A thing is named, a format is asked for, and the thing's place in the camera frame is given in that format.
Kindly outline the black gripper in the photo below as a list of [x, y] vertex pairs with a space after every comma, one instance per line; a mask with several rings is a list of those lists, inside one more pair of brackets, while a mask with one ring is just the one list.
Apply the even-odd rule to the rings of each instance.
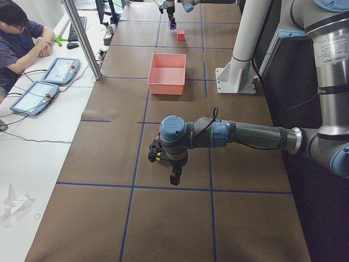
[[172, 185], [178, 186], [180, 184], [180, 176], [182, 173], [182, 168], [187, 163], [186, 159], [181, 160], [171, 160], [170, 166], [172, 167], [172, 174], [170, 175], [170, 183]]
[[176, 19], [174, 17], [175, 9], [174, 8], [167, 8], [166, 12], [167, 12], [167, 16], [169, 19], [169, 24], [170, 25], [172, 24], [172, 20], [173, 20], [173, 23], [176, 23]]

